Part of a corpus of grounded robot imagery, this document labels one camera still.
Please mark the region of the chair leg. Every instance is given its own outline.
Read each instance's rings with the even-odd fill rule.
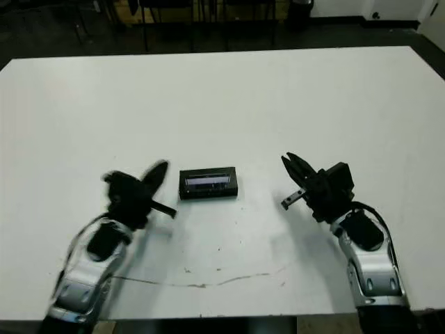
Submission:
[[[202,19],[204,22],[206,22],[206,6],[205,6],[205,0],[201,0],[201,9],[202,9]]]
[[[275,21],[275,11],[276,11],[275,7],[276,7],[276,5],[277,4],[276,4],[275,0],[272,0],[272,24],[273,24],[273,27],[272,27],[272,39],[270,42],[272,47],[275,46],[275,28],[277,26],[277,22]]]
[[[223,24],[223,33],[224,33],[224,45],[225,45],[225,51],[229,51],[229,39],[227,37],[227,10],[226,10],[226,3],[225,0],[222,0],[222,24]]]
[[[153,13],[153,8],[149,7],[149,9],[150,9],[150,14],[151,14],[151,16],[152,16],[152,19],[153,19],[153,23],[158,23],[158,22],[156,21],[156,18],[155,18],[155,16],[154,16],[154,13]]]
[[[188,37],[190,38],[190,52],[193,52],[194,50],[194,44],[193,44],[193,0],[191,1],[190,5],[190,30],[188,32]]]
[[[105,15],[106,23],[108,24],[108,27],[110,29],[111,35],[113,36],[114,41],[116,41],[116,31],[115,27],[112,22],[112,15],[109,11],[109,8],[106,6],[105,0],[99,0],[99,7],[101,8],[101,12]]]
[[[147,25],[145,23],[145,8],[141,6],[140,9],[142,10],[142,25],[143,25],[144,47],[145,47],[145,52],[147,52],[148,51],[148,45],[147,45]]]
[[[264,21],[267,21],[268,17],[269,17],[269,7],[270,7],[270,3],[266,4],[266,13],[264,14]]]
[[[79,31],[77,30],[76,21],[74,20],[73,16],[71,15],[70,10],[68,8],[68,4],[66,1],[63,2],[63,9],[65,10],[65,14],[69,17],[69,20],[71,21],[71,24],[74,28],[74,32],[76,33],[76,37],[77,37],[77,40],[79,41],[79,44],[82,45],[82,39],[81,39],[81,36],[79,35]]]
[[[90,34],[89,34],[89,32],[88,32],[88,30],[86,28],[85,21],[83,20],[83,16],[82,16],[81,10],[80,10],[79,5],[77,3],[75,4],[75,7],[76,7],[77,16],[79,16],[79,19],[81,21],[81,25],[82,25],[83,31],[85,31],[85,34],[87,36],[90,36]]]

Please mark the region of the scuff mark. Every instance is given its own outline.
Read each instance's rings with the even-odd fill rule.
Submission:
[[[198,289],[205,289],[207,287],[211,287],[211,286],[220,286],[220,285],[224,285],[227,283],[231,283],[234,282],[235,280],[246,280],[248,278],[253,278],[253,277],[258,277],[258,276],[269,276],[270,273],[256,273],[254,275],[247,275],[247,276],[239,276],[239,277],[235,277],[235,278],[231,278],[229,280],[224,280],[220,283],[216,283],[216,284],[208,284],[208,283],[201,283],[201,284],[171,284],[171,283],[161,283],[161,282],[155,282],[153,280],[140,280],[137,278],[129,278],[129,277],[122,277],[122,276],[113,276],[113,278],[118,278],[120,280],[132,280],[134,282],[140,282],[140,283],[148,283],[148,284],[153,284],[153,285],[163,285],[165,287],[194,287],[194,288],[198,288]]]
[[[284,267],[278,269],[275,273],[281,273],[283,270],[285,270],[285,268],[287,268],[287,266],[284,266]]]
[[[235,277],[235,278],[231,278],[230,280],[225,280],[224,282],[218,283],[217,285],[224,285],[230,282],[234,282],[235,280],[245,280],[247,278],[252,278],[252,277],[257,277],[257,276],[269,276],[269,273],[256,273],[254,275],[249,275],[249,276],[239,276],[239,277]]]
[[[205,289],[207,287],[206,284],[202,283],[202,284],[188,284],[186,285],[187,287],[198,287],[200,289]]]

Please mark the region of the trash can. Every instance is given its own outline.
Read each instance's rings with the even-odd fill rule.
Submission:
[[[300,30],[309,23],[314,0],[291,0],[287,18],[284,21],[286,27],[291,30]]]

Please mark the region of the display screen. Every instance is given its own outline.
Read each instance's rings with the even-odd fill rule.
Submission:
[[[198,186],[201,184],[215,184],[215,183],[229,183],[230,176],[228,175],[208,175],[208,176],[196,176],[186,179],[188,186]]]

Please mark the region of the dark floor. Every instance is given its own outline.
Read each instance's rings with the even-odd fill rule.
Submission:
[[[103,13],[93,6],[81,8],[89,35],[71,10],[47,7],[40,10],[2,13],[0,11],[0,69],[12,58],[50,56],[95,56],[143,54],[142,27],[128,26],[113,34]],[[74,28],[72,18],[77,22]],[[79,32],[82,43],[76,37]],[[228,31],[230,51],[264,49],[306,49],[320,47],[361,47],[409,45],[445,78],[445,54],[414,29],[364,28],[360,24],[313,24],[304,31],[288,31],[283,24],[235,24]],[[190,52],[187,31],[177,26],[154,30],[149,26],[150,54]],[[221,24],[195,24],[193,51],[226,51]]]

